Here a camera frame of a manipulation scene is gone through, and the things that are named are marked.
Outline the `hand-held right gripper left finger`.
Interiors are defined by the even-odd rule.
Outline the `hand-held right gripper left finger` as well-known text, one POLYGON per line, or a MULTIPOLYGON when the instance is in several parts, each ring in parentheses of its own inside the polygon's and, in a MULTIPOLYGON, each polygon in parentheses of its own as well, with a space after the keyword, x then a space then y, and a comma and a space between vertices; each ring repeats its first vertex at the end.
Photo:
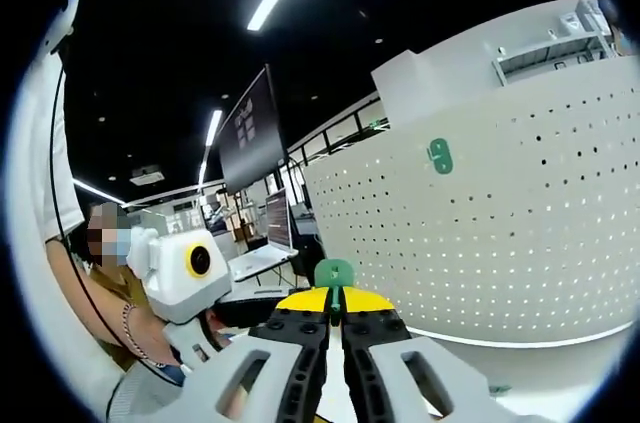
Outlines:
POLYGON ((187 377, 194 422, 312 422, 326 381, 330 290, 299 291, 187 377))

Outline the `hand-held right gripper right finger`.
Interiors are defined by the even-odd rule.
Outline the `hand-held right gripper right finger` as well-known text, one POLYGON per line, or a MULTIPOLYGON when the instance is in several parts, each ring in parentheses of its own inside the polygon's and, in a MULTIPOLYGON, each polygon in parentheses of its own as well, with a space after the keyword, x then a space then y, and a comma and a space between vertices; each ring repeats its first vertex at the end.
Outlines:
POLYGON ((414 338, 385 298, 335 289, 344 377, 360 422, 503 422, 486 378, 428 337, 414 338))

